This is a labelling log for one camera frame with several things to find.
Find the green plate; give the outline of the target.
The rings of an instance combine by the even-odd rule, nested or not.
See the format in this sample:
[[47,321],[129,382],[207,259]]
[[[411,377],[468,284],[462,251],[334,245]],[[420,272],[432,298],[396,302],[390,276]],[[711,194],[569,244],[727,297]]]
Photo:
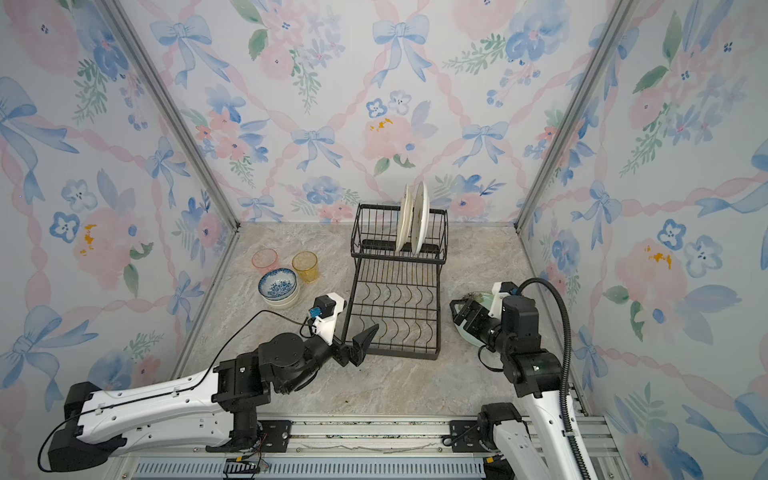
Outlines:
[[476,347],[495,351],[501,325],[502,301],[499,295],[472,292],[449,304],[459,334]]

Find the yellow glass cup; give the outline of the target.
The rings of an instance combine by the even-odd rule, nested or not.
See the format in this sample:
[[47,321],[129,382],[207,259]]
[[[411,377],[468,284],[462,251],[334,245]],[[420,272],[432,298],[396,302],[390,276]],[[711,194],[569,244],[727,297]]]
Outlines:
[[292,268],[304,283],[313,283],[319,279],[318,257],[312,251],[297,253],[292,259]]

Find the white floral plate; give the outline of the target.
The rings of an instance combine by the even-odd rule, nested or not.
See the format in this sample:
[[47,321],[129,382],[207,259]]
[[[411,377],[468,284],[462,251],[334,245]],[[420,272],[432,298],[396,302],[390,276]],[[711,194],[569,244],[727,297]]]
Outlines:
[[414,256],[419,255],[425,243],[426,231],[429,220],[429,198],[427,187],[420,182],[416,188],[413,201],[413,215],[411,225],[411,245]]

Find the white blue floral bowl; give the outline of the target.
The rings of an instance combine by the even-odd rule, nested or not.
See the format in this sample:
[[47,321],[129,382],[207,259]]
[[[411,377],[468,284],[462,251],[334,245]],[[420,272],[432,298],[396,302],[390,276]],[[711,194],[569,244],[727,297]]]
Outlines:
[[276,268],[265,273],[259,280],[258,292],[270,302],[284,300],[298,287],[296,273],[289,268]]

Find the black wire dish rack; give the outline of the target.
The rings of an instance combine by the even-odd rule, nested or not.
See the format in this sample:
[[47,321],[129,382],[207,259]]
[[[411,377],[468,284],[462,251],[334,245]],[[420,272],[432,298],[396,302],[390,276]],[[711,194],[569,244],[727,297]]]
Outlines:
[[395,205],[358,205],[350,247],[354,278],[338,336],[350,340],[377,325],[371,354],[435,360],[441,347],[440,275],[447,260],[447,212],[429,211],[418,253],[411,251],[410,243],[395,250],[399,217]]

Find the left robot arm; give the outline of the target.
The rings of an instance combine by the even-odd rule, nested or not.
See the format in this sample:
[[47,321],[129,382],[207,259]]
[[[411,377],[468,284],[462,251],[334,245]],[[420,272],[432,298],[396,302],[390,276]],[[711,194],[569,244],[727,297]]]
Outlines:
[[141,388],[107,391],[90,381],[77,383],[67,394],[63,422],[43,442],[38,468],[82,471],[159,446],[253,450],[264,436],[258,407],[269,404],[272,394],[302,390],[329,360],[361,365],[378,330],[372,326],[350,343],[335,340],[327,327],[313,328],[308,338],[285,332],[207,370]]

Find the cream plate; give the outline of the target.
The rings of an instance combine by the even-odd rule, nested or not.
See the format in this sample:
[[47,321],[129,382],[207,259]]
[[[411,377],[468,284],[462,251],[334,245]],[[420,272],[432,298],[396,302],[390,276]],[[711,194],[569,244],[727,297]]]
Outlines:
[[413,192],[409,185],[404,188],[397,221],[395,252],[399,253],[409,242],[413,216]]

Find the pink glass cup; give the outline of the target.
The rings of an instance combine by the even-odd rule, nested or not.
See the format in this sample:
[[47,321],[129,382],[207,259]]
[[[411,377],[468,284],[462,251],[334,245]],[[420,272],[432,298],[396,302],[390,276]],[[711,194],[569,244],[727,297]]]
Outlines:
[[272,248],[261,249],[253,254],[251,264],[259,274],[266,274],[279,267],[279,254]]

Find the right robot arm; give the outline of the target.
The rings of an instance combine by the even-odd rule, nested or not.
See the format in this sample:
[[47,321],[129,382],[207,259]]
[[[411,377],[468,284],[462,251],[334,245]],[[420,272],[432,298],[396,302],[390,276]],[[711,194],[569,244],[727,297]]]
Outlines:
[[535,301],[500,295],[489,310],[472,298],[450,303],[454,324],[514,387],[529,420],[510,403],[488,404],[477,416],[481,444],[498,452],[516,479],[595,479],[597,473],[573,414],[564,364],[541,346]]

